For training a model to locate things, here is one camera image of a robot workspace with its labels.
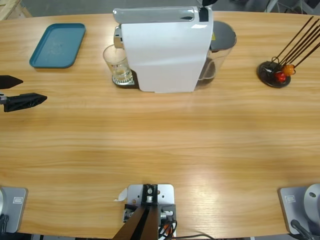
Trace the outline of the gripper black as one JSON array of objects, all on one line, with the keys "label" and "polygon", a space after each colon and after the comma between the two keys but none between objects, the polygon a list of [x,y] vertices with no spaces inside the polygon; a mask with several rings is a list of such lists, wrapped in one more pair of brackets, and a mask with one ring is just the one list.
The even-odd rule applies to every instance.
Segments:
[{"label": "gripper black", "polygon": [[[10,89],[24,81],[11,75],[0,75],[0,89]],[[5,96],[0,93],[0,104],[4,112],[13,112],[33,108],[47,100],[47,96],[38,93],[25,93],[16,96]]]}]

